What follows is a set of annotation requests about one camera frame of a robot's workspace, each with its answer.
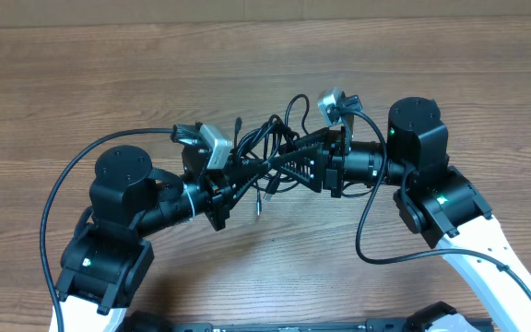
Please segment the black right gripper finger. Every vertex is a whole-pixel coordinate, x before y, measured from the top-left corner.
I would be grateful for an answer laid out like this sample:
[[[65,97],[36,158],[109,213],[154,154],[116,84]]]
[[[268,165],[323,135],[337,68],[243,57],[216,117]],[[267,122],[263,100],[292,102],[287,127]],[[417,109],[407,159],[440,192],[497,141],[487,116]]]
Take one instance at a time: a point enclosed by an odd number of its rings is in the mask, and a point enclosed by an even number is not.
[[[326,149],[344,150],[344,131],[326,127],[280,146],[279,152],[294,152],[322,144]]]
[[[323,190],[325,157],[322,143],[277,156],[270,161],[270,164],[274,170],[316,193]]]

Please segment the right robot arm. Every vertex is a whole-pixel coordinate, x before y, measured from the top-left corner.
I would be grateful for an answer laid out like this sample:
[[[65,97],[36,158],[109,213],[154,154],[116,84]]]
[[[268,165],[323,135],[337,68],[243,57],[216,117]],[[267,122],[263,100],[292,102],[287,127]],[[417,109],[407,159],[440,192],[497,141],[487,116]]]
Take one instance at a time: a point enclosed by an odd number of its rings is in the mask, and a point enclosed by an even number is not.
[[[433,100],[408,97],[388,113],[388,132],[376,142],[356,142],[350,133],[362,117],[357,96],[319,101],[327,126],[280,149],[278,169],[315,192],[341,196],[345,183],[373,192],[396,186],[401,220],[430,247],[392,258],[389,265],[440,256],[465,280],[503,331],[531,331],[531,275],[507,241],[490,204],[449,163],[448,129]]]

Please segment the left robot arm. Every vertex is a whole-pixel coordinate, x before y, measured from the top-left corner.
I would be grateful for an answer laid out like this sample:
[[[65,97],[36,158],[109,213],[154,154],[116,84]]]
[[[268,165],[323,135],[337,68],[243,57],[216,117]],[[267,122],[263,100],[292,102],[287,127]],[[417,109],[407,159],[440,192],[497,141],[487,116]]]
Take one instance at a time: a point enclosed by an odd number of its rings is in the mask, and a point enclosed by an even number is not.
[[[154,259],[147,237],[204,214],[224,229],[230,211],[269,170],[260,160],[183,175],[156,168],[139,147],[103,152],[53,285],[52,331],[117,331]]]

